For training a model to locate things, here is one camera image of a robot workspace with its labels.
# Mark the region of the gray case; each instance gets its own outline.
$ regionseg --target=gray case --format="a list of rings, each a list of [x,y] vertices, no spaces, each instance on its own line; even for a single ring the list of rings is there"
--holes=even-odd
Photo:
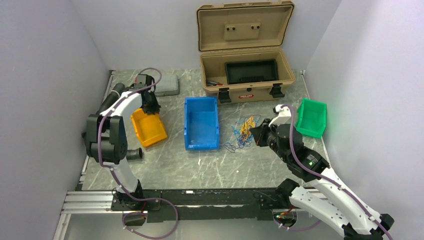
[[[180,94],[178,77],[175,74],[163,74],[162,79],[156,85],[154,91],[156,97],[172,96]]]

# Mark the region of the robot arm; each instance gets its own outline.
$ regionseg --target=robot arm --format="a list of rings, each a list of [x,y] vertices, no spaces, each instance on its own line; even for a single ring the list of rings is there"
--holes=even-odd
[[[141,148],[135,150],[127,149],[128,143],[124,120],[129,119],[137,109],[143,109],[146,114],[154,114],[158,113],[161,107],[156,100],[153,87],[138,92],[139,89],[154,83],[154,79],[146,74],[139,74],[137,79],[139,83],[134,83],[129,87],[118,83],[113,88],[101,104],[99,111],[88,117],[84,136],[87,155],[99,162],[97,136],[99,131],[102,133],[109,132],[109,135],[103,134],[101,136],[102,162],[110,167],[109,169],[114,172],[114,176],[121,184],[117,189],[119,200],[131,202],[131,204],[134,201],[125,194],[122,187],[128,190],[133,197],[139,199],[143,198],[143,189],[140,181],[132,173],[127,158],[134,158],[134,156],[141,158],[142,151]],[[106,120],[102,129],[99,129],[100,122],[104,116],[107,116]],[[139,204],[139,202],[135,203],[133,207],[137,208]]]
[[[344,236],[345,240],[382,240],[384,231],[379,225],[383,226],[385,230],[389,230],[394,223],[393,218],[388,214],[379,214],[364,204],[340,180],[330,164],[319,153],[304,146],[303,136],[298,131],[293,129],[292,136],[289,137],[291,125],[284,123],[291,117],[291,114],[290,110],[287,111],[286,108],[287,106],[278,105],[274,108],[277,117],[272,120],[265,119],[261,125],[250,129],[256,145],[270,147],[295,176],[318,189],[331,204],[314,197],[291,179],[283,181],[277,187],[276,193],[282,198],[288,199],[292,205],[310,212],[331,226],[341,236]],[[297,163],[294,154],[302,166]],[[321,174],[322,177],[317,177],[304,168]],[[325,178],[335,181],[341,187]],[[358,202],[368,210],[371,216],[368,216],[346,191],[358,199]]]

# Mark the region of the white wall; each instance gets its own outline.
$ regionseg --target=white wall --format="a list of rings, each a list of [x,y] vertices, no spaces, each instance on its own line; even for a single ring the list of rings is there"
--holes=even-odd
[[[341,0],[293,0],[283,49],[305,69]],[[196,9],[240,0],[72,0],[109,69],[199,68]]]
[[[0,239],[52,239],[108,70],[69,0],[0,1]]]
[[[424,2],[343,0],[307,69],[328,104],[333,167],[395,219],[394,239],[424,237]]]

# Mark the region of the toolbox latch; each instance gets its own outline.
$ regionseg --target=toolbox latch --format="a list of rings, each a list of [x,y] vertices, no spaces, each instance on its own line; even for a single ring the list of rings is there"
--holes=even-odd
[[[269,95],[272,95],[275,99],[284,98],[284,93],[281,92],[281,83],[273,84]]]
[[[231,103],[229,88],[220,88],[218,92],[218,99],[221,104]]]

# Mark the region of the green bin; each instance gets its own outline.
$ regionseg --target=green bin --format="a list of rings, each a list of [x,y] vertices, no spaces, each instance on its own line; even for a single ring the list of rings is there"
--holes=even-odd
[[[304,98],[297,113],[296,130],[309,137],[321,138],[327,125],[327,104]]]

